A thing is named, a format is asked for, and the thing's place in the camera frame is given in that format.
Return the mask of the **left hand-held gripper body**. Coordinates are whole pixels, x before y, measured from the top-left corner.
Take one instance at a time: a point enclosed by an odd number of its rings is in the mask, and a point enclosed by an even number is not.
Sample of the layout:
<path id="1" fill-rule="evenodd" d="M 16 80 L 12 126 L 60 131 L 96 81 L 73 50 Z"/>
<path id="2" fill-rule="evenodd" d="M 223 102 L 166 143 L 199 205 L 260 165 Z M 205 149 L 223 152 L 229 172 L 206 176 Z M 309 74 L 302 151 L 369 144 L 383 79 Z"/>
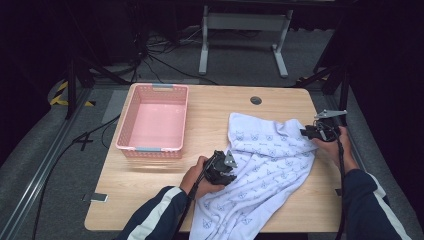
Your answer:
<path id="1" fill-rule="evenodd" d="M 214 154 L 206 161 L 204 165 L 204 177 L 211 184 L 217 184 L 217 180 L 227 175 L 231 167 L 238 167 L 233 154 L 230 150 L 227 152 L 215 150 Z"/>

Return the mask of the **yellow and black floor tape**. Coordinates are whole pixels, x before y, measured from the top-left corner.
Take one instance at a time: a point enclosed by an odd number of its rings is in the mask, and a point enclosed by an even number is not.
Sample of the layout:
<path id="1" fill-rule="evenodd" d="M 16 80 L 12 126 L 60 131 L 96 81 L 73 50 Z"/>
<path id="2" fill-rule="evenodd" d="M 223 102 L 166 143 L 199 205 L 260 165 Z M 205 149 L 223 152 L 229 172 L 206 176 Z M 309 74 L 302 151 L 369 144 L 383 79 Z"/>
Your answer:
<path id="1" fill-rule="evenodd" d="M 68 106 L 69 102 L 67 100 L 64 100 L 62 98 L 63 93 L 68 87 L 68 81 L 64 80 L 58 87 L 56 93 L 54 94 L 53 98 L 50 101 L 51 105 L 62 105 L 62 106 Z"/>

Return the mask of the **person's left hand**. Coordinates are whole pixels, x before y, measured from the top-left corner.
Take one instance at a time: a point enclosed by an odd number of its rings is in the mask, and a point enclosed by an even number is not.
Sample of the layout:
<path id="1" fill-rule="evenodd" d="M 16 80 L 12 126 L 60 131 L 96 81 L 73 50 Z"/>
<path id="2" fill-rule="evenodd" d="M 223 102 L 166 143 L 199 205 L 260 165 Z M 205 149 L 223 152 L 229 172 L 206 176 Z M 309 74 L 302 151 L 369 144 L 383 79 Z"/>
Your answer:
<path id="1" fill-rule="evenodd" d="M 200 176 L 203 170 L 203 166 L 206 161 L 207 161 L 207 158 L 205 156 L 200 156 L 198 158 L 197 163 L 194 166 L 192 166 L 182 178 L 182 181 L 180 183 L 180 188 L 186 194 L 189 194 L 190 190 L 196 183 L 198 177 Z M 224 188 L 225 188 L 224 185 L 213 185 L 209 183 L 207 180 L 202 179 L 198 185 L 198 189 L 195 194 L 195 199 L 200 199 L 208 193 L 218 192 L 223 190 Z"/>

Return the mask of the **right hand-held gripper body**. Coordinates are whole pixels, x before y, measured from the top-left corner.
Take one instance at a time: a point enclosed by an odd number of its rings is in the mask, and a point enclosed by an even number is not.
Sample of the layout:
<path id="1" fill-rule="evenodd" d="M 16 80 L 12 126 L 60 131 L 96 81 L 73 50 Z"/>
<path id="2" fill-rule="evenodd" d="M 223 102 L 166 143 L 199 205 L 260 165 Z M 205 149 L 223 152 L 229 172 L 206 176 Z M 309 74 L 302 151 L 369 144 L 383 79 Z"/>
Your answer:
<path id="1" fill-rule="evenodd" d="M 308 127 L 310 130 L 308 138 L 317 138 L 324 142 L 335 141 L 340 136 L 339 125 L 335 119 L 346 114 L 346 110 L 323 110 L 318 113 L 313 125 Z"/>

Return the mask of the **person's right hand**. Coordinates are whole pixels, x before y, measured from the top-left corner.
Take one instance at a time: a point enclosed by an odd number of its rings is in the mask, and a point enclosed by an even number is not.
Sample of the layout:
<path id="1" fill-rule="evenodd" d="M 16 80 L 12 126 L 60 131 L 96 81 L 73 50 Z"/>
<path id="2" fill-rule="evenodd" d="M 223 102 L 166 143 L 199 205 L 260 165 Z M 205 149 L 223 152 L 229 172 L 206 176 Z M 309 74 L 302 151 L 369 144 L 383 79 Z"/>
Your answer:
<path id="1" fill-rule="evenodd" d="M 349 140 L 347 128 L 340 126 L 339 140 L 333 142 L 324 142 L 320 139 L 313 138 L 312 142 L 322 149 L 331 159 L 339 170 L 344 170 L 347 174 L 349 171 L 358 169 L 359 166 L 355 161 L 351 152 L 351 142 Z M 340 165 L 340 149 L 343 149 L 343 163 L 344 166 Z"/>

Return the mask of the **pink plastic basket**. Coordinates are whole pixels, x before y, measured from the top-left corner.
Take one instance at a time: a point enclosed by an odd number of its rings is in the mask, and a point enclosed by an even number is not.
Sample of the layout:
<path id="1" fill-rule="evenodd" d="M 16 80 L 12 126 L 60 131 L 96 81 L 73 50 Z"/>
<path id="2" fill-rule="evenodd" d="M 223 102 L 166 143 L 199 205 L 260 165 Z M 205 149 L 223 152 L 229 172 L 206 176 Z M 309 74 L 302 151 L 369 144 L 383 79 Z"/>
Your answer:
<path id="1" fill-rule="evenodd" d="M 181 158 L 189 87 L 133 84 L 115 146 L 126 157 Z"/>

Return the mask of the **white towel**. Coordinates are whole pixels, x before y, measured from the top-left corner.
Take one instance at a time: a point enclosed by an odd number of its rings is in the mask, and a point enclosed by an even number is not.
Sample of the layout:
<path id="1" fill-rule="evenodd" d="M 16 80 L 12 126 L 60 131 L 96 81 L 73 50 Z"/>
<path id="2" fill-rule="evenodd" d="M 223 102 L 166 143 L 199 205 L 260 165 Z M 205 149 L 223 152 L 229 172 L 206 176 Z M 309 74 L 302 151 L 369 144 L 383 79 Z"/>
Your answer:
<path id="1" fill-rule="evenodd" d="M 310 174 L 317 146 L 302 128 L 296 119 L 232 113 L 227 149 L 236 179 L 197 200 L 189 240 L 253 240 Z"/>

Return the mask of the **grey tape piece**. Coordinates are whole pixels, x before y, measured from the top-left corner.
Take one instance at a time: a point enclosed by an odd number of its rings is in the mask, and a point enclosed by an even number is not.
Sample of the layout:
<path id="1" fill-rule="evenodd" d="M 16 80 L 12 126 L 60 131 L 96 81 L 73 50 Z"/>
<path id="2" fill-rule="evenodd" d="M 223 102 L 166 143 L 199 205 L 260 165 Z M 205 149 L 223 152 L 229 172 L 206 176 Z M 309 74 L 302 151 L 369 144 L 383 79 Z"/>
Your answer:
<path id="1" fill-rule="evenodd" d="M 108 195 L 103 193 L 90 193 L 82 197 L 84 202 L 106 202 L 107 199 Z"/>

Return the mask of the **black tripod stand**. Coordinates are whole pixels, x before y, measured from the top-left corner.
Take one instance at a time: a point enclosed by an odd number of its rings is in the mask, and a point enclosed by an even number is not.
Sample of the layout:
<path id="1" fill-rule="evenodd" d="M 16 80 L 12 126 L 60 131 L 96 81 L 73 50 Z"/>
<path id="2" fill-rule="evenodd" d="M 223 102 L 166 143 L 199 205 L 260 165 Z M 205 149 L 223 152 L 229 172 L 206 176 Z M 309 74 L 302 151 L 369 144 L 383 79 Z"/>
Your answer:
<path id="1" fill-rule="evenodd" d="M 122 79 L 118 75 L 87 58 L 82 56 L 71 57 L 67 65 L 66 80 L 68 82 L 68 107 L 66 119 L 70 119 L 77 109 L 77 82 L 80 82 L 83 88 L 92 88 L 94 86 L 95 81 L 90 73 L 90 69 L 96 70 L 115 83 L 120 85 L 130 85 L 130 82 Z"/>

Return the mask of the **black metal stand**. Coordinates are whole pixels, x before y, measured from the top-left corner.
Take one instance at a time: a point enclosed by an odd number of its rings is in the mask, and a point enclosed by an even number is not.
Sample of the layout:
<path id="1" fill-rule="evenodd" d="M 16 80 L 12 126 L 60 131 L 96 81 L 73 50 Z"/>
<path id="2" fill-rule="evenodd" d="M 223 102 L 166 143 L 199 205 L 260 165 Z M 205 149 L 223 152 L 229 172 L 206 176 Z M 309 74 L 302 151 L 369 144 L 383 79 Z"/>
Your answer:
<path id="1" fill-rule="evenodd" d="M 321 86 L 320 91 L 324 96 L 333 96 L 336 90 L 339 89 L 340 92 L 337 109 L 346 110 L 348 104 L 350 81 L 350 76 L 346 65 L 331 66 L 318 71 L 312 76 L 306 78 L 301 77 L 294 85 L 292 85 L 292 88 L 305 88 L 306 86 L 317 82 L 324 77 L 326 77 L 327 80 Z"/>

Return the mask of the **white metal desk frame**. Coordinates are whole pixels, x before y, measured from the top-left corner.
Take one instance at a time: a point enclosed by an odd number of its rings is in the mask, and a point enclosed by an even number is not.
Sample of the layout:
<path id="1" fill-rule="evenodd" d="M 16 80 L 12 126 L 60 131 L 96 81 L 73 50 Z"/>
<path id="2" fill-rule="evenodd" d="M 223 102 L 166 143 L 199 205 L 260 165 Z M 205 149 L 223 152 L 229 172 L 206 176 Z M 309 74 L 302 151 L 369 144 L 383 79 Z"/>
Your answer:
<path id="1" fill-rule="evenodd" d="M 292 20 L 293 11 L 288 10 L 282 15 L 241 14 L 241 13 L 215 13 L 208 6 L 203 7 L 202 19 L 202 48 L 198 72 L 200 75 L 207 73 L 208 66 L 208 31 L 209 30 L 251 30 L 279 32 L 279 40 L 271 46 L 274 59 L 282 78 L 288 77 L 282 48 Z"/>

